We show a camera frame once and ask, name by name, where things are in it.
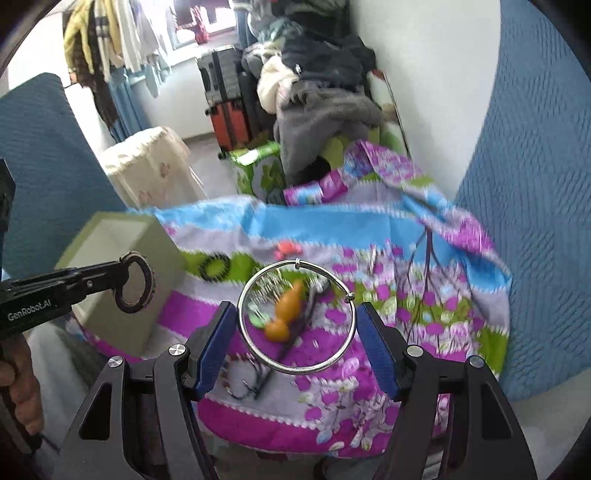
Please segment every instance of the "green bag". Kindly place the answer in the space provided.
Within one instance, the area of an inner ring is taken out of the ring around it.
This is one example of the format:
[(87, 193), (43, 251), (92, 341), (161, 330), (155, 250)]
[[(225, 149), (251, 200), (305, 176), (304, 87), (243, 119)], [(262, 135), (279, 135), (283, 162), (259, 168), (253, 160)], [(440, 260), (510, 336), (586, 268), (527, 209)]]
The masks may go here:
[(285, 204), (285, 175), (278, 143), (267, 142), (254, 150), (232, 151), (230, 161), (238, 193), (253, 195), (265, 203)]

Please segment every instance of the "blue quilted blanket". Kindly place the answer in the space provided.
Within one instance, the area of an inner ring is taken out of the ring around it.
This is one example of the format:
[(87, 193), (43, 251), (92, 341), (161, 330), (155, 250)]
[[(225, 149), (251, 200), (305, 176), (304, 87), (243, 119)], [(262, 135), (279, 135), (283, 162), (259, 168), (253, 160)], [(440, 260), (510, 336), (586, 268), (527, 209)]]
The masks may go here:
[(514, 274), (512, 400), (591, 366), (591, 83), (552, 23), (501, 0), (491, 103), (457, 195)]
[(94, 213), (125, 209), (56, 75), (0, 98), (0, 157), (17, 183), (2, 265), (13, 277), (53, 270)]

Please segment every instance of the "human hand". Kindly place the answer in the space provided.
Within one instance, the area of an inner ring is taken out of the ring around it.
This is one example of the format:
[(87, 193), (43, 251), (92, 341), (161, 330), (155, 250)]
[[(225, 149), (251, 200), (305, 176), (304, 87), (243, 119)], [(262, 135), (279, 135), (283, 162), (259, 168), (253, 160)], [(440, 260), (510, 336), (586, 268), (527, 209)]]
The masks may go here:
[(12, 365), (0, 361), (0, 387), (8, 387), (10, 397), (16, 408), (15, 418), (24, 425), (30, 435), (43, 429), (43, 407), (41, 405), (41, 389), (33, 374), (31, 351), (23, 335), (14, 336), (2, 341), (4, 355)]

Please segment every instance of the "suitcase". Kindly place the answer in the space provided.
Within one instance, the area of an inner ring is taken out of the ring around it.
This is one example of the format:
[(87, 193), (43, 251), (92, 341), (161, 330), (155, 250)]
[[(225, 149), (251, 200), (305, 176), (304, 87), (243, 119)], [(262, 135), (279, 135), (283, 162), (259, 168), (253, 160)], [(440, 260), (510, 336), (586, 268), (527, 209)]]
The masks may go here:
[(256, 77), (250, 72), (240, 72), (238, 83), (242, 94), (242, 101), (246, 109), (246, 118), (251, 134), (256, 137), (260, 132), (267, 131), (269, 140), (273, 140), (273, 125), (276, 116), (265, 112), (256, 93)]
[(237, 66), (242, 52), (233, 45), (217, 48), (197, 60), (210, 107), (241, 97)]
[(222, 151), (220, 158), (232, 150), (244, 148), (252, 140), (242, 99), (218, 103), (205, 110), (205, 114), (212, 121), (213, 131)]

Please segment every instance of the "gray blanket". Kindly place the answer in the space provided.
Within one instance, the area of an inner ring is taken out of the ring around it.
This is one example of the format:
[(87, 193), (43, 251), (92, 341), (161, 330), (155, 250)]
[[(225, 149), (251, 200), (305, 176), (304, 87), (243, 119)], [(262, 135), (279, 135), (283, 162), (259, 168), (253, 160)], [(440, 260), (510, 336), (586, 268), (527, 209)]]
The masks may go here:
[(338, 88), (319, 88), (316, 82), (297, 82), (289, 99), (277, 110), (275, 140), (281, 144), (281, 162), (289, 185), (322, 151), (328, 139), (342, 134), (367, 140), (380, 124), (382, 111), (364, 95)]

